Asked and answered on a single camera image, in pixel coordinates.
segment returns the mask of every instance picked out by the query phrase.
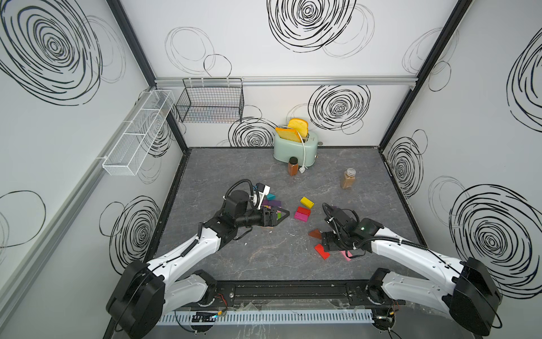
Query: aluminum rail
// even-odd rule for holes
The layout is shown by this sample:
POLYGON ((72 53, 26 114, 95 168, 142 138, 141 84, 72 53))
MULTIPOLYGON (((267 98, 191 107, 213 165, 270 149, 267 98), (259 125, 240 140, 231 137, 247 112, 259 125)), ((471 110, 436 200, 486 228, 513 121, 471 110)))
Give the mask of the aluminum rail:
POLYGON ((322 85, 416 85, 417 77, 412 75, 383 76, 241 76, 237 78, 157 78, 156 86, 184 87, 183 79, 190 79, 194 86, 227 87, 239 86, 322 86, 322 85))

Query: orange block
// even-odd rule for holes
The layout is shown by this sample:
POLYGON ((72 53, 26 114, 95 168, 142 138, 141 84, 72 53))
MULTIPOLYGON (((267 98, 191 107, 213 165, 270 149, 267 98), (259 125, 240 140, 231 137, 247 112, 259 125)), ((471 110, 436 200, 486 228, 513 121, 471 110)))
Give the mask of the orange block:
POLYGON ((330 257, 330 254, 324 251, 324 247, 322 246, 322 244, 316 245, 314 249, 316 250, 316 252, 318 252, 319 255, 322 256, 324 260, 330 257))

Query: wall shelf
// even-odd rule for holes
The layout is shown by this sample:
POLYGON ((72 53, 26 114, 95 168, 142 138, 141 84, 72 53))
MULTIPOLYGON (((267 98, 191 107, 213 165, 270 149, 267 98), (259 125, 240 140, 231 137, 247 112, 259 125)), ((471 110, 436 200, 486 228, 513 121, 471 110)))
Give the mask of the wall shelf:
POLYGON ((102 167, 110 175, 136 175, 174 103, 172 91, 152 91, 102 167))

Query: gray tabletop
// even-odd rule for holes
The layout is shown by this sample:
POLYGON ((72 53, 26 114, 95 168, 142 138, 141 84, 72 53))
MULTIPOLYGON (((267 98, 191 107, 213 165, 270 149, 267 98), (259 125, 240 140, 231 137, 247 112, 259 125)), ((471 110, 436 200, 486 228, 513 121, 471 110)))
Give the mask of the gray tabletop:
POLYGON ((255 227, 189 272, 203 269, 218 280, 368 279, 377 268, 385 267, 417 276, 393 260, 371 253, 348 262, 335 252, 323 260, 314 249, 319 240, 308 236, 314 229, 331 230, 321 207, 327 202, 353 209, 360 218, 374 219, 417 242, 376 149, 319 149, 315 164, 293 177, 287 174, 286 163, 273 158, 272 149, 193 149, 157 255, 196 234, 198 223, 210 219, 220 208, 225 191, 243 178, 270 186, 291 216, 274 228, 255 227), (349 167, 357 171, 356 182, 352 189, 343 190, 339 180, 349 167), (315 204, 307 222, 293 218, 304 196, 315 204))

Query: colorful block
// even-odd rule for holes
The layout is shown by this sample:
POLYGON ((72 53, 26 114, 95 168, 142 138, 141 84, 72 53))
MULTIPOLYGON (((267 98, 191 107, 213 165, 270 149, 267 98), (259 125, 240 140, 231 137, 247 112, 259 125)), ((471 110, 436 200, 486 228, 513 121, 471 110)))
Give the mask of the colorful block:
POLYGON ((349 257, 352 256, 352 253, 348 252, 349 257, 347 257, 346 254, 345 254, 346 251, 339 251, 339 252, 343 255, 343 257, 346 259, 346 261, 352 260, 352 259, 349 258, 349 257))
POLYGON ((303 213, 299 213, 299 212, 295 212, 294 218, 296 218, 297 220, 301 220, 301 221, 307 222, 307 220, 308 220, 308 215, 303 214, 303 213))
POLYGON ((324 251, 324 247, 322 246, 322 244, 316 245, 314 249, 316 250, 316 252, 318 252, 319 255, 322 256, 324 260, 330 257, 330 254, 324 251))
POLYGON ((298 207, 298 212, 306 214, 307 216, 311 215, 311 210, 310 209, 302 208, 301 206, 298 207))
POLYGON ((309 236, 322 240, 322 232, 320 232, 319 229, 315 229, 314 231, 309 232, 309 236))
POLYGON ((268 200, 268 199, 263 199, 262 200, 262 205, 264 206, 276 206, 276 207, 281 207, 282 206, 282 202, 280 200, 268 200))
POLYGON ((310 201, 309 199, 303 197, 303 199, 301 199, 301 203, 303 205, 305 205, 305 207, 307 207, 308 209, 311 209, 313 206, 314 206, 314 202, 310 201))

